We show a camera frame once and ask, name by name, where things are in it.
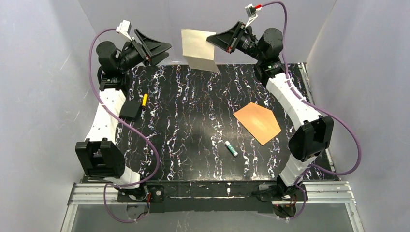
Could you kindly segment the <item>beige letter paper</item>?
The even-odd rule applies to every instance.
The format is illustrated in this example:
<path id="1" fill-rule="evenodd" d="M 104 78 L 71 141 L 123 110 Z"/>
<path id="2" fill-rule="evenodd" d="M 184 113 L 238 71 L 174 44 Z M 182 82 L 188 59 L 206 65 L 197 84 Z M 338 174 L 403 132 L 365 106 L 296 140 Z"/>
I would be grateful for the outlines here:
<path id="1" fill-rule="evenodd" d="M 219 73 L 214 61 L 215 47 L 206 39 L 215 32 L 182 29 L 182 53 L 191 69 Z"/>

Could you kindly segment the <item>orange brown envelope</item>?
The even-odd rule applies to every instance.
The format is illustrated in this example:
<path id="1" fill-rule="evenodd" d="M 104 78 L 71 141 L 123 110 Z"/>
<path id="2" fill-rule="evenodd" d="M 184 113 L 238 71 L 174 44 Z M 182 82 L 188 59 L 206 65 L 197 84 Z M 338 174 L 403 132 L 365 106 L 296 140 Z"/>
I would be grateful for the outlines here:
<path id="1" fill-rule="evenodd" d="M 261 145 L 281 132 L 273 111 L 252 102 L 235 112 L 234 117 Z"/>

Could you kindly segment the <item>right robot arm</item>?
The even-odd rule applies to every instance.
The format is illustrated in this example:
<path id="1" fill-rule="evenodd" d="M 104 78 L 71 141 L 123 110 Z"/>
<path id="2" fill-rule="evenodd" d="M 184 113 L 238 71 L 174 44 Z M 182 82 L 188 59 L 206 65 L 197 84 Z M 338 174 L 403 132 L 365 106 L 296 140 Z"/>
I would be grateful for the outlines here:
<path id="1" fill-rule="evenodd" d="M 299 183 L 304 172 L 329 147 L 334 128 L 334 121 L 330 116 L 322 116 L 308 106 L 304 98 L 297 96 L 299 91 L 287 77 L 288 66 L 279 59 L 279 54 L 284 49 L 284 37 L 283 31 L 268 28 L 257 39 L 251 27 L 238 21 L 228 31 L 206 38 L 207 42 L 229 54 L 239 50 L 256 59 L 256 79 L 274 95 L 293 123 L 295 133 L 288 142 L 291 154 L 285 168 L 274 185 L 256 192 L 258 195 L 270 194 L 274 197 L 292 196 L 302 191 Z"/>

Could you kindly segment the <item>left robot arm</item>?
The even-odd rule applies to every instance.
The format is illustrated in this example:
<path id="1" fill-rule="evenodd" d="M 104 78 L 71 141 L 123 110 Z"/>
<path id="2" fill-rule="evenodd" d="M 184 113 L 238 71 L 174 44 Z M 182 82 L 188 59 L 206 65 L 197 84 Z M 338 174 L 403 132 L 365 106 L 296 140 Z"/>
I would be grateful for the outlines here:
<path id="1" fill-rule="evenodd" d="M 139 102 L 126 99 L 130 87 L 129 71 L 136 65 L 157 65 L 168 57 L 169 43 L 160 42 L 135 30 L 135 38 L 129 29 L 118 29 L 126 37 L 122 49 L 113 42 L 104 41 L 91 51 L 96 51 L 100 67 L 97 72 L 99 88 L 92 87 L 99 105 L 93 124 L 84 141 L 76 143 L 75 152 L 85 175 L 111 182 L 121 189 L 136 189 L 141 176 L 126 166 L 125 157 L 116 145 L 116 129 L 119 123 L 136 119 L 142 111 Z"/>

